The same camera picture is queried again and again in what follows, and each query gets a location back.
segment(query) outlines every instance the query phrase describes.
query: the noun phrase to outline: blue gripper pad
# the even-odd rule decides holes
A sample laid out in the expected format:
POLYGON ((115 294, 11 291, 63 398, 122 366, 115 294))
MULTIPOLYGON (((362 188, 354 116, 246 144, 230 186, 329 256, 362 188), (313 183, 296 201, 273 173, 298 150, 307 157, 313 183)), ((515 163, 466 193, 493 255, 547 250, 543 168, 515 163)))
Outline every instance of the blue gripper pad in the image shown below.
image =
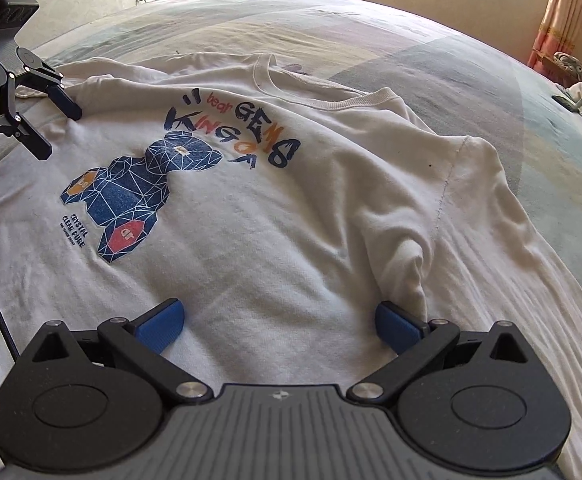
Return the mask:
POLYGON ((400 355, 430 333, 428 325, 391 301, 375 309, 375 331, 379 338, 400 355))
POLYGON ((184 305, 170 298, 132 321, 133 335, 156 354, 178 338, 184 328, 184 305))

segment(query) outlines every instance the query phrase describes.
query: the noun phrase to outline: metal screw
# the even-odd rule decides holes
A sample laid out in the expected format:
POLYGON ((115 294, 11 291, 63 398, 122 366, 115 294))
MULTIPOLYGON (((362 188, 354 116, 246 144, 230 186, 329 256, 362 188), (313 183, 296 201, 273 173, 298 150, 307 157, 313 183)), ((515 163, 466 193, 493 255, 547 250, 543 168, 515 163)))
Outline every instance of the metal screw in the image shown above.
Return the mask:
POLYGON ((375 383, 357 383, 352 391, 360 399, 377 399, 384 393, 384 389, 375 383))
POLYGON ((197 381, 189 381, 178 384, 175 391, 179 396, 186 399, 198 399, 206 395, 208 388, 205 384, 198 383, 197 381))

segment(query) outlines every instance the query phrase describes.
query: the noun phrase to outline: orange bear ear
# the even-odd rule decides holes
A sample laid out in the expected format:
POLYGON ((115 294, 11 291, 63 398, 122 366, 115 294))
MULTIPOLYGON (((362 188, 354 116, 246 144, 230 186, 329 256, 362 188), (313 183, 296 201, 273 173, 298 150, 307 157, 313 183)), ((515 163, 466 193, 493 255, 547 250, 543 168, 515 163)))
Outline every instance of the orange bear ear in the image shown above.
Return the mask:
POLYGON ((98 174, 97 171, 87 171, 85 174, 82 175, 81 179, 79 179, 75 184, 73 184, 71 187, 69 187, 69 189, 66 190, 66 194, 72 196, 81 193, 82 191, 87 189, 88 186, 93 184, 93 181, 95 180, 97 174, 98 174))

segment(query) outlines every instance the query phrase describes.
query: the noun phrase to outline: curtain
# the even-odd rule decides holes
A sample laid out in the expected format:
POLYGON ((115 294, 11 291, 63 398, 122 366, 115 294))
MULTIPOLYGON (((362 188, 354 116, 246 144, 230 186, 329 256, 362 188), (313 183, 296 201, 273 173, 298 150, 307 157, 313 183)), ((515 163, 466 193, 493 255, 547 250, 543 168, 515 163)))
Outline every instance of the curtain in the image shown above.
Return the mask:
POLYGON ((536 72, 548 75, 548 69, 540 58, 552 58, 556 52, 572 54, 573 41, 581 25, 582 0, 549 0, 527 65, 536 72))

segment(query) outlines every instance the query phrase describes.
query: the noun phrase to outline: white logo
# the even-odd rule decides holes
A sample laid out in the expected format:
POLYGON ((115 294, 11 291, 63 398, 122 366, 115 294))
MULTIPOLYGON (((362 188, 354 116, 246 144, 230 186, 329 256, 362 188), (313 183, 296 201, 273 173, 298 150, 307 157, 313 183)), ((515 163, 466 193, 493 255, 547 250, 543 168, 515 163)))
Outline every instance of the white logo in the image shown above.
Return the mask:
POLYGON ((286 392, 284 390, 280 390, 278 392, 275 392, 274 394, 271 394, 271 397, 273 397, 274 399, 277 400, 285 400, 288 399, 291 396, 291 394, 289 392, 286 392))

